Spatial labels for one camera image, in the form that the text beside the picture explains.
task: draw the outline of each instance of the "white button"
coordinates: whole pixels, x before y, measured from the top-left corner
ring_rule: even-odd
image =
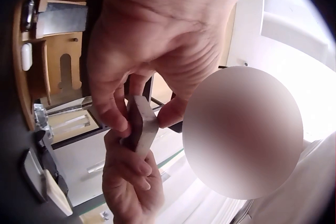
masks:
[[[28,71],[33,64],[33,47],[31,43],[26,43],[21,48],[22,70]]]

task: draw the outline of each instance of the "blurred circle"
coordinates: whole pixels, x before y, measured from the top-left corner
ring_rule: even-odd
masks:
[[[207,77],[183,120],[186,158],[198,178],[233,199],[272,193],[293,172],[303,125],[293,96],[261,70],[233,66]]]

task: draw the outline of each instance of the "white cloth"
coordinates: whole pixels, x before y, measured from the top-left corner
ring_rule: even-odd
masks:
[[[241,223],[308,224],[316,221],[335,189],[333,133],[312,142],[302,153],[288,180],[274,193],[255,199]]]

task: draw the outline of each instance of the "hand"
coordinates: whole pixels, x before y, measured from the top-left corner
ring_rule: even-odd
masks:
[[[110,130],[104,137],[106,160],[102,190],[115,224],[152,224],[164,202],[162,180],[149,151],[145,160],[119,144]]]
[[[237,0],[103,0],[91,34],[88,73],[93,103],[107,125],[130,134],[124,102],[142,95],[157,71],[176,94],[158,114],[161,128],[183,119],[195,88],[218,67]]]

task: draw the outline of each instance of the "fingernail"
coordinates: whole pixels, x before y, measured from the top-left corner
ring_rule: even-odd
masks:
[[[145,183],[143,184],[143,189],[144,189],[145,191],[147,191],[147,190],[150,189],[150,184],[149,184],[146,180],[144,180],[144,181],[145,181]]]
[[[151,174],[151,167],[149,164],[147,164],[146,162],[143,162],[140,167],[140,172],[141,174],[143,174],[144,176],[149,176]]]

